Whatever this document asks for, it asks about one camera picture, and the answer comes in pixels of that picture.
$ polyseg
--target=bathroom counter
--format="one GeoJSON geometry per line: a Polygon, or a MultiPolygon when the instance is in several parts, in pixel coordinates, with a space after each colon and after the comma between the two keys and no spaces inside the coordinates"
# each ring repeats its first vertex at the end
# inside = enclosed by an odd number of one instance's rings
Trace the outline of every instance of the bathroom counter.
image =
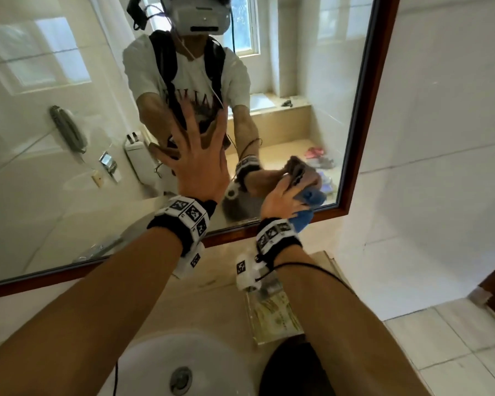
{"type": "MultiPolygon", "coordinates": [[[[311,256],[325,269],[339,271],[325,252],[311,256]]],[[[244,359],[258,389],[264,368],[282,341],[256,345],[245,295],[234,284],[234,264],[232,255],[220,258],[214,253],[205,253],[198,263],[200,270],[196,269],[191,278],[183,281],[172,278],[131,346],[166,333],[203,332],[224,342],[244,359]]]]}

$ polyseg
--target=wall-mounted phone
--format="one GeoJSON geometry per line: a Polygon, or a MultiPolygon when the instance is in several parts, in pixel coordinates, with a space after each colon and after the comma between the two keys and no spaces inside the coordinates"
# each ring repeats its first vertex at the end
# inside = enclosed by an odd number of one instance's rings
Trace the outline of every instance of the wall-mounted phone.
{"type": "Polygon", "coordinates": [[[73,152],[86,153],[88,143],[78,126],[73,122],[71,113],[59,106],[51,106],[49,115],[70,149],[73,152]]]}

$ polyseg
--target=wooden mirror frame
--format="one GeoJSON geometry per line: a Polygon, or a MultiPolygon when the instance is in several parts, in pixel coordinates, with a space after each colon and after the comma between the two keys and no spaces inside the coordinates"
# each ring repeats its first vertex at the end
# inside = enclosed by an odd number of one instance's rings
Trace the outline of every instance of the wooden mirror frame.
{"type": "MultiPolygon", "coordinates": [[[[387,57],[394,21],[400,0],[374,0],[370,17],[369,32],[363,52],[362,67],[354,102],[350,133],[343,162],[342,176],[337,195],[337,203],[318,209],[312,222],[324,221],[347,215],[356,185],[357,174],[365,140],[374,110],[383,65],[387,57]]],[[[205,247],[252,238],[256,235],[257,224],[232,227],[207,236],[205,247]]],[[[25,292],[44,286],[59,284],[85,277],[108,257],[103,257],[80,265],[62,266],[38,273],[0,281],[0,297],[25,292]]]]}

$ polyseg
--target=wristband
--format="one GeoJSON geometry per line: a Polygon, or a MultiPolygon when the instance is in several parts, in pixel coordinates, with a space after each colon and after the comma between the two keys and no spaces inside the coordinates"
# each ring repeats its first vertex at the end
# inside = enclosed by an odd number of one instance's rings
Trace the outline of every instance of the wristband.
{"type": "Polygon", "coordinates": [[[303,246],[293,225],[287,219],[264,219],[257,229],[258,260],[266,263],[269,270],[273,270],[276,257],[286,247],[293,244],[303,246]]]}
{"type": "Polygon", "coordinates": [[[185,257],[193,245],[204,238],[216,205],[212,200],[202,202],[198,199],[175,196],[156,213],[147,229],[158,226],[170,230],[180,239],[183,246],[181,256],[185,257]]]}
{"type": "Polygon", "coordinates": [[[241,159],[236,166],[236,181],[239,183],[240,189],[247,192],[248,189],[245,186],[244,179],[250,172],[260,171],[262,169],[260,161],[256,156],[247,156],[241,159]]]}

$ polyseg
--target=sink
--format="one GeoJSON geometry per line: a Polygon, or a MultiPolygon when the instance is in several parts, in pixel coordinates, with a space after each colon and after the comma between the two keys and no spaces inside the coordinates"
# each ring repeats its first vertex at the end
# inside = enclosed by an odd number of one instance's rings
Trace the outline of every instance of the sink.
{"type": "MultiPolygon", "coordinates": [[[[112,396],[114,372],[98,396],[112,396]]],[[[200,333],[169,334],[132,346],[119,358],[117,396],[255,396],[244,362],[200,333]]]]}

